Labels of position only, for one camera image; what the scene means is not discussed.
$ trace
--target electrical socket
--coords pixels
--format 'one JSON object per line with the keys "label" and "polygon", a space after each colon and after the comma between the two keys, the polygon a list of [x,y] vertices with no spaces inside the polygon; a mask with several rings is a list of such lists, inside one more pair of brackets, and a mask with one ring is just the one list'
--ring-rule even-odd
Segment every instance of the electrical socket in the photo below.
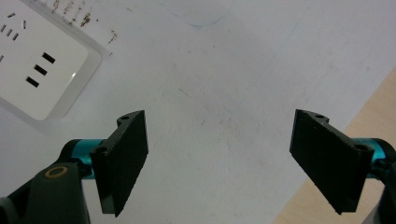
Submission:
{"label": "electrical socket", "polygon": [[0,0],[0,96],[34,119],[63,116],[101,62],[60,27],[21,1]]}

